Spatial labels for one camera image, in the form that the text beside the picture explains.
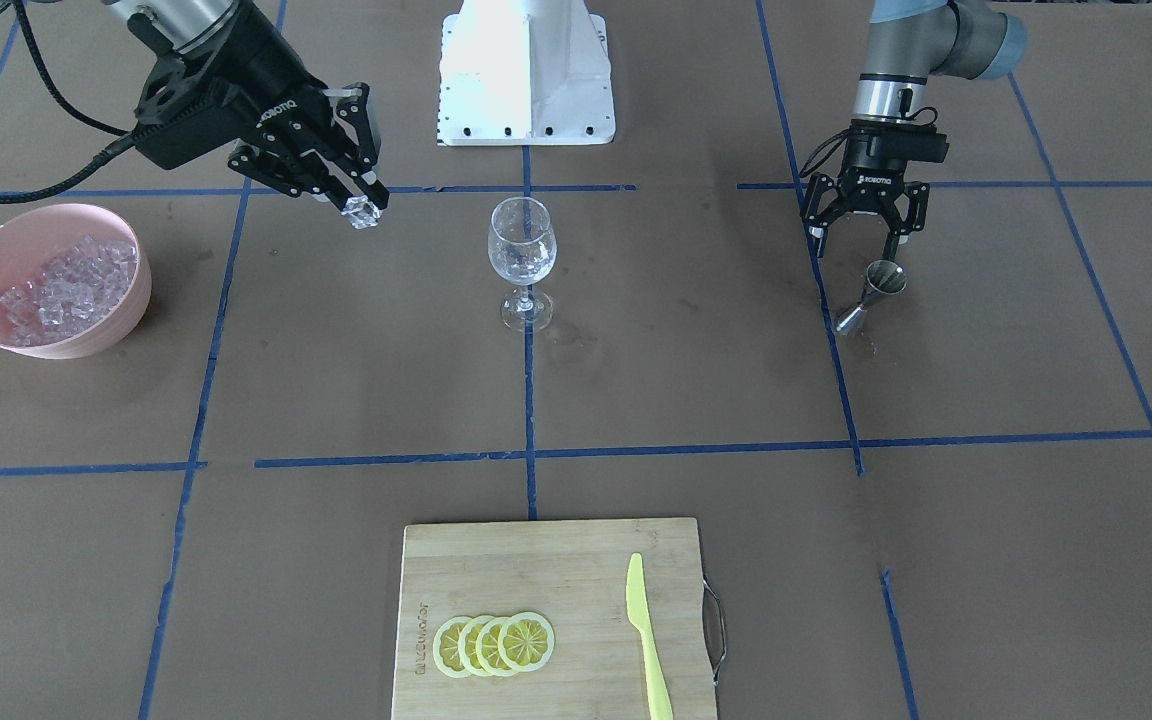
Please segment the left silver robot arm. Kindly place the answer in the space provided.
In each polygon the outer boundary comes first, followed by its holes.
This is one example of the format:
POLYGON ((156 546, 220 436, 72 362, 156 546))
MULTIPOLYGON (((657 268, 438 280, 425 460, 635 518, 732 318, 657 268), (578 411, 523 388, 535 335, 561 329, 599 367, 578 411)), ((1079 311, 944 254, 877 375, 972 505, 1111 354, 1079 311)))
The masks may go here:
POLYGON ((923 232, 931 187, 905 179, 909 164, 941 164, 948 138, 934 120, 920 122, 929 78, 996 79, 1020 65, 1028 29, 984 1, 877 1, 870 13, 867 59, 850 124, 823 141, 799 177, 799 217, 823 258, 829 228, 849 214, 882 219, 882 260, 923 232))

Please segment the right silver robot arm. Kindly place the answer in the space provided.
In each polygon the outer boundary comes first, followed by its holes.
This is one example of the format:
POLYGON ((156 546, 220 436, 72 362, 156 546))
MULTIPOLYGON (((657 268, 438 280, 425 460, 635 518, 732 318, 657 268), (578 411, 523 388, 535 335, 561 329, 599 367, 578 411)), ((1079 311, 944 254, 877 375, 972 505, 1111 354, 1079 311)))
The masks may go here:
POLYGON ((391 192, 376 174, 379 141, 365 83, 329 88, 306 69, 252 1, 111 1, 156 56, 134 127, 71 177, 0 194, 0 204, 67 192, 128 151, 164 170, 230 145, 228 167, 285 196, 329 202, 353 227, 379 223, 391 192))

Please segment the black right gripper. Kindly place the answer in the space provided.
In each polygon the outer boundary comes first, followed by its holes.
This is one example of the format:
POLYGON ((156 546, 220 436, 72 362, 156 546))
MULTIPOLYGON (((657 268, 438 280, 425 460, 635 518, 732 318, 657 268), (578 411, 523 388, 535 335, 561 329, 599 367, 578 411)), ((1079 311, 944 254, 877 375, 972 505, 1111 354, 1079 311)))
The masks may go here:
POLYGON ((205 151, 233 142, 228 167, 289 197, 314 197, 340 210, 365 196, 382 211, 389 190, 371 88, 326 88, 260 10, 232 10, 205 44, 205 151))

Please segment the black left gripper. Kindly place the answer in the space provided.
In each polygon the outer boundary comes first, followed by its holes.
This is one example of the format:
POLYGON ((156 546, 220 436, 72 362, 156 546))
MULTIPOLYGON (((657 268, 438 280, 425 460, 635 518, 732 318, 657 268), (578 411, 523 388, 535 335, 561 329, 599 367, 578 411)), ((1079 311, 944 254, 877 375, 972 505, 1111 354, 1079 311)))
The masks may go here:
POLYGON ((895 262, 899 247, 916 232, 923 232, 931 185, 905 183, 909 161, 882 161, 869 158, 870 141, 884 127, 850 126, 844 132, 844 160, 838 179, 812 176, 804 194, 801 219, 813 242, 814 256, 826 255, 829 228, 846 217, 852 206, 879 206, 888 232, 884 240, 882 260, 895 262))

